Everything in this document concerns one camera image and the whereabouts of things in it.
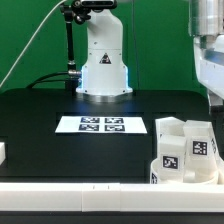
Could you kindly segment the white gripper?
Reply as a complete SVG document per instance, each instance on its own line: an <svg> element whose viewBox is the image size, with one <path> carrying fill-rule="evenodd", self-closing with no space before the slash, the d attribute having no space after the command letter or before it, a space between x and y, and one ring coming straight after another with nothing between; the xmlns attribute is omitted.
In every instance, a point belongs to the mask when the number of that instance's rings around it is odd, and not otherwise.
<svg viewBox="0 0 224 224"><path fill-rule="evenodd" d="M210 114L224 114L224 34L193 39L196 77L207 91Z"/></svg>

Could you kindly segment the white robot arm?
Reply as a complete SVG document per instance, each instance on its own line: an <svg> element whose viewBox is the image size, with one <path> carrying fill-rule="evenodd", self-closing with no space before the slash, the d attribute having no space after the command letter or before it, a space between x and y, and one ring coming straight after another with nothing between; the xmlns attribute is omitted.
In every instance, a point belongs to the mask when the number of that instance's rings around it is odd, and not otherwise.
<svg viewBox="0 0 224 224"><path fill-rule="evenodd" d="M224 112L224 0L188 0L196 76L207 89L211 112ZM123 27L111 10L119 0L79 0L78 20L87 23L88 58L78 92L117 98L130 93L122 61Z"/></svg>

